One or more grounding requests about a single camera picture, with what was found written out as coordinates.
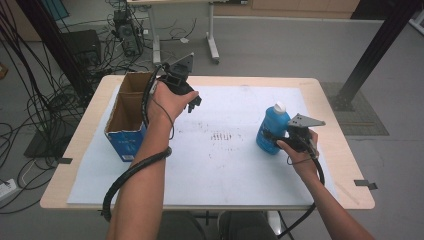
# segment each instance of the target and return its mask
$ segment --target black post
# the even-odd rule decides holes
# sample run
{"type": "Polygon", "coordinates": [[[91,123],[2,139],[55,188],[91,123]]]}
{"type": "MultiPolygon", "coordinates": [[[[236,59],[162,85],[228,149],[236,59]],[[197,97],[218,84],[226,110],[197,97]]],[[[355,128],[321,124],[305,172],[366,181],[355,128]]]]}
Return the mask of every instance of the black post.
{"type": "Polygon", "coordinates": [[[351,102],[396,37],[411,19],[421,0],[399,0],[381,25],[337,96],[330,97],[334,111],[352,111],[351,102]]]}
{"type": "Polygon", "coordinates": [[[25,16],[46,44],[59,67],[78,94],[82,104],[88,106],[94,91],[84,76],[83,69],[76,63],[73,55],[63,41],[53,17],[45,9],[41,0],[16,0],[25,16]]]}

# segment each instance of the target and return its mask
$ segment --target bottle cap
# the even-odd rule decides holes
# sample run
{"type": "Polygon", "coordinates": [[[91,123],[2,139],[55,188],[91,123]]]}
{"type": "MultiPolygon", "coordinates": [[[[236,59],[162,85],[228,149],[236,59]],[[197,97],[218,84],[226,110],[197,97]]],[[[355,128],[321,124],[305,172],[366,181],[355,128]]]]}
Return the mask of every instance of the bottle cap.
{"type": "Polygon", "coordinates": [[[286,106],[284,103],[277,101],[277,103],[274,105],[274,112],[278,115],[284,114],[286,112],[286,106]]]}

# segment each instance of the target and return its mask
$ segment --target desk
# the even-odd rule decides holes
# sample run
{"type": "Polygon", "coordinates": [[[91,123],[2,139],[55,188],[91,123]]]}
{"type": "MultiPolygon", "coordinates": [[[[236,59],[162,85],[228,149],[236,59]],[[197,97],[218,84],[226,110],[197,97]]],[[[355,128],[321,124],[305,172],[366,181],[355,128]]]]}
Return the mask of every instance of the desk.
{"type": "MultiPolygon", "coordinates": [[[[106,109],[114,89],[123,76],[106,76],[102,79],[84,117],[81,120],[64,157],[71,164],[59,164],[42,199],[41,206],[51,209],[100,209],[100,205],[68,204],[67,199],[75,182],[79,165],[89,146],[97,125],[106,109]]],[[[311,116],[325,119],[325,127],[316,128],[319,144],[327,160],[339,202],[346,209],[371,209],[374,200],[368,188],[357,187],[353,180],[363,179],[355,158],[337,123],[327,98],[315,79],[261,78],[261,77],[203,77],[190,76],[189,83],[196,86],[270,86],[300,89],[311,116]]]]}
{"type": "Polygon", "coordinates": [[[209,31],[206,32],[206,39],[208,40],[209,49],[211,51],[212,59],[215,63],[219,63],[218,49],[215,44],[215,38],[213,37],[213,11],[214,11],[214,0],[127,0],[130,5],[142,5],[147,10],[149,16],[150,28],[153,35],[153,64],[160,64],[160,40],[159,35],[156,34],[155,25],[155,12],[156,10],[162,10],[163,13],[169,13],[171,17],[175,15],[193,15],[196,16],[202,11],[196,11],[192,8],[187,8],[187,4],[208,4],[208,12],[206,15],[209,18],[209,31]]]}

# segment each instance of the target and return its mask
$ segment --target person's left arm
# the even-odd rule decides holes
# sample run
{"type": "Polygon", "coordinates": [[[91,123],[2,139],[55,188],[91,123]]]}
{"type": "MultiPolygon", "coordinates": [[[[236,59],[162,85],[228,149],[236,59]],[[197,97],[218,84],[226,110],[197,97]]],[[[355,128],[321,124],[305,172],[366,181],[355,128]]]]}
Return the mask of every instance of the person's left arm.
{"type": "MultiPolygon", "coordinates": [[[[154,101],[148,106],[149,126],[131,165],[168,147],[173,122],[197,95],[198,92],[193,91],[178,96],[164,83],[158,83],[154,101]]],[[[164,183],[165,160],[132,176],[119,190],[107,239],[156,239],[162,216],[164,183]]]]}

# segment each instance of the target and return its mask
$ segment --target plastic bottle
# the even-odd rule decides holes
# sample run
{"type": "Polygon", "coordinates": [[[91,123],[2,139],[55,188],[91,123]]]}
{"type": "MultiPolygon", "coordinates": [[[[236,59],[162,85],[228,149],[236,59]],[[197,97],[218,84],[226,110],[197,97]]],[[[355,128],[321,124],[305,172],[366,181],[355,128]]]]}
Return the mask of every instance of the plastic bottle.
{"type": "Polygon", "coordinates": [[[283,103],[277,102],[273,107],[269,107],[256,136],[256,143],[259,147],[269,154],[277,154],[280,148],[275,146],[274,142],[265,138],[263,131],[270,131],[275,136],[284,137],[289,121],[290,116],[287,114],[286,106],[283,103]]]}

